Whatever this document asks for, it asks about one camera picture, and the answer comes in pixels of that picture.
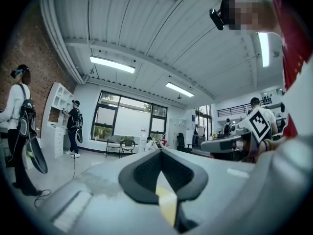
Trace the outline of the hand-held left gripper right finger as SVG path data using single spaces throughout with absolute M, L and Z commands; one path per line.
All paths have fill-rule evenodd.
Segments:
M 257 164 L 201 159 L 209 181 L 194 201 L 178 204 L 163 188 L 160 212 L 185 235 L 308 235 L 313 232 L 313 139 L 299 136 Z

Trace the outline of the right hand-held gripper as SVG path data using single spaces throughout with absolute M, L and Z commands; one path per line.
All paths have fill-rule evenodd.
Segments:
M 272 127 L 262 108 L 254 109 L 236 127 L 235 137 L 204 141 L 203 152 L 230 153 L 234 151 L 238 162 L 255 162 L 261 153 L 268 151 Z

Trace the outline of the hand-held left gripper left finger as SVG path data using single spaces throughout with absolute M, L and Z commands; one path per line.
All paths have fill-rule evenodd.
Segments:
M 62 235 L 175 235 L 177 197 L 163 174 L 157 179 L 157 205 L 133 201 L 119 184 L 123 167 L 147 155 L 92 166 L 45 200 L 39 214 Z

